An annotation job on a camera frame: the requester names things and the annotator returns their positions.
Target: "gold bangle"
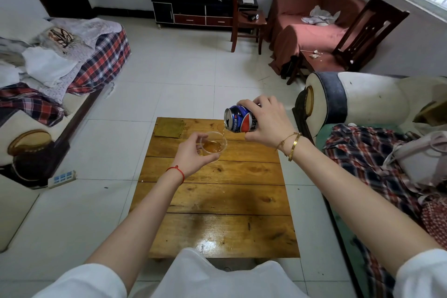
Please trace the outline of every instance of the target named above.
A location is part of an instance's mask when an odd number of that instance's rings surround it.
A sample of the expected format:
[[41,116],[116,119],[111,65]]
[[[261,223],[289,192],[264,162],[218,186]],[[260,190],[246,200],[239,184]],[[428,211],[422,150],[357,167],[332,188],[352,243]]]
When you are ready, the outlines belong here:
[[296,144],[298,143],[298,139],[299,139],[300,137],[301,137],[301,132],[299,132],[299,133],[296,135],[295,141],[293,142],[293,146],[292,146],[292,149],[290,150],[290,154],[289,154],[289,162],[292,161],[293,151],[295,150],[295,146],[296,146]]
[[276,151],[277,149],[279,149],[279,146],[280,146],[280,145],[283,147],[283,146],[284,146],[284,143],[286,142],[286,139],[289,138],[289,137],[292,137],[294,134],[298,134],[298,132],[294,132],[294,133],[292,133],[290,136],[285,137],[284,140],[282,140],[281,143],[278,144],[278,146],[276,147],[275,151]]

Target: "bracelet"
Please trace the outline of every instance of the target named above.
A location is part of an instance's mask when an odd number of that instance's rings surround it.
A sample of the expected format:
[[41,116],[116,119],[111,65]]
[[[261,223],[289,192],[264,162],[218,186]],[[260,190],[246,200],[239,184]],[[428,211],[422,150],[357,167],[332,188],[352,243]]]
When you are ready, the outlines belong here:
[[178,171],[182,174],[183,180],[182,180],[182,183],[180,184],[180,185],[182,185],[183,182],[185,181],[185,174],[178,168],[178,165],[176,165],[176,166],[171,166],[171,167],[167,168],[166,171],[168,171],[168,170],[171,169],[171,168],[175,168],[176,170],[178,170]]
[[282,146],[282,147],[283,147],[283,146],[284,146],[284,143],[286,142],[286,139],[289,138],[289,137],[292,137],[294,134],[298,134],[298,132],[294,132],[294,133],[292,133],[290,136],[287,136],[284,140],[282,140],[281,143],[279,143],[278,146],[276,147],[275,151],[276,151],[277,149],[279,149],[279,146]]
[[293,146],[292,146],[292,149],[290,150],[290,154],[289,154],[289,162],[292,161],[293,151],[295,150],[295,146],[296,146],[296,144],[298,143],[298,139],[299,139],[300,137],[301,137],[301,132],[299,132],[299,133],[296,135],[295,141],[293,142]]

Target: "tv cabinet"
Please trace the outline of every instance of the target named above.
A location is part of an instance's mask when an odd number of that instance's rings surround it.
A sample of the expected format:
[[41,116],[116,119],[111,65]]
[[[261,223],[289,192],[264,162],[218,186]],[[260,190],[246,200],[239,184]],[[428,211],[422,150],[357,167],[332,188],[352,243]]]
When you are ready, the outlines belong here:
[[[220,27],[230,29],[233,25],[231,0],[151,0],[157,25]],[[243,4],[238,0],[239,10],[257,10],[258,3]]]

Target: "red string bracelet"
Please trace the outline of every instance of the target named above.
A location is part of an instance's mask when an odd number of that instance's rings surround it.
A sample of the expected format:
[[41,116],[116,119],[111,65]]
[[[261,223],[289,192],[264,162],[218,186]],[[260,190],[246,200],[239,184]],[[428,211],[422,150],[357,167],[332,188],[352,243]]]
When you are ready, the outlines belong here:
[[180,169],[178,168],[178,165],[176,165],[176,166],[171,166],[171,167],[167,168],[166,171],[168,171],[168,170],[171,169],[171,168],[175,168],[176,170],[180,171],[180,173],[182,174],[182,177],[183,177],[183,180],[182,180],[182,184],[183,184],[183,182],[185,181],[185,174],[182,172],[182,170],[180,170]]

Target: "floor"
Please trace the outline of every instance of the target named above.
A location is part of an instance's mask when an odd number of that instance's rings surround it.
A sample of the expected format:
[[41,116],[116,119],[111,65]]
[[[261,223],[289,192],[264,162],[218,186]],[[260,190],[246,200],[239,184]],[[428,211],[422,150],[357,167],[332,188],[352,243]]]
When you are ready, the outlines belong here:
[[[240,99],[275,95],[292,107],[301,82],[291,86],[267,65],[252,39],[231,53],[230,32],[157,29],[154,20],[107,17],[123,24],[132,55],[104,90],[71,143],[59,171],[78,180],[43,191],[10,249],[0,254],[0,296],[25,298],[82,262],[126,217],[157,117],[222,118]],[[281,156],[301,258],[279,259],[312,298],[355,297],[320,191]],[[171,261],[147,261],[134,291],[160,281]],[[252,260],[214,260],[218,268],[254,267]]]

